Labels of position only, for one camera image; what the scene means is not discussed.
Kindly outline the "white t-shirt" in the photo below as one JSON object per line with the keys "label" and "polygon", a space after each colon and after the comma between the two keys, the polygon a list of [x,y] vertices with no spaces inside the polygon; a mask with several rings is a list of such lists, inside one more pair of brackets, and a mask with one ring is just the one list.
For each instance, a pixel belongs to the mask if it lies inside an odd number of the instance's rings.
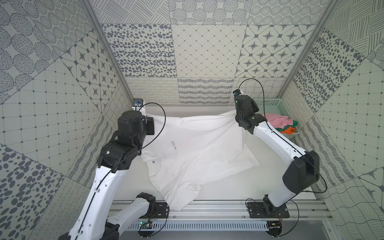
{"label": "white t-shirt", "polygon": [[235,116],[235,110],[215,116],[151,116],[161,134],[146,137],[149,146],[142,160],[171,208],[181,211],[199,196],[203,184],[260,166]]}

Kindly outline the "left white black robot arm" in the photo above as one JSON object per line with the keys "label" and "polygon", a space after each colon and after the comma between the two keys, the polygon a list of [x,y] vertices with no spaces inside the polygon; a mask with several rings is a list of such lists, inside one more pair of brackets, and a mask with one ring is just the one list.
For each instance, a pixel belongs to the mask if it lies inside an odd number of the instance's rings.
{"label": "left white black robot arm", "polygon": [[152,117],[135,110],[122,113],[118,130],[101,149],[84,207],[72,229],[60,236],[60,240],[117,240],[140,217],[154,215],[155,196],[140,193],[128,207],[108,217],[121,181],[132,161],[142,153],[145,137],[154,133]]}

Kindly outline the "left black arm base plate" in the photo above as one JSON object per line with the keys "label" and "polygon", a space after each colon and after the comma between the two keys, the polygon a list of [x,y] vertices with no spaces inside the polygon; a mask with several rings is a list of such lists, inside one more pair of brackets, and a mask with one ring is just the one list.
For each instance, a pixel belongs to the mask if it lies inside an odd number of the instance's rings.
{"label": "left black arm base plate", "polygon": [[166,202],[155,202],[149,204],[149,209],[142,218],[147,219],[167,219],[169,217],[170,207]]}

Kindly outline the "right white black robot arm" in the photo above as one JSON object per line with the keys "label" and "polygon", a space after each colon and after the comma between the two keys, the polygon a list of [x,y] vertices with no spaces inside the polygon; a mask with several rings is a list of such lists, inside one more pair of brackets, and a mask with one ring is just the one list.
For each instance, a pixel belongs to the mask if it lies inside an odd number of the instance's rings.
{"label": "right white black robot arm", "polygon": [[239,126],[264,141],[287,165],[280,186],[263,198],[264,212],[270,216],[320,180],[320,157],[314,151],[296,146],[276,131],[265,115],[258,113],[257,104],[249,96],[235,94],[235,106],[235,120]]}

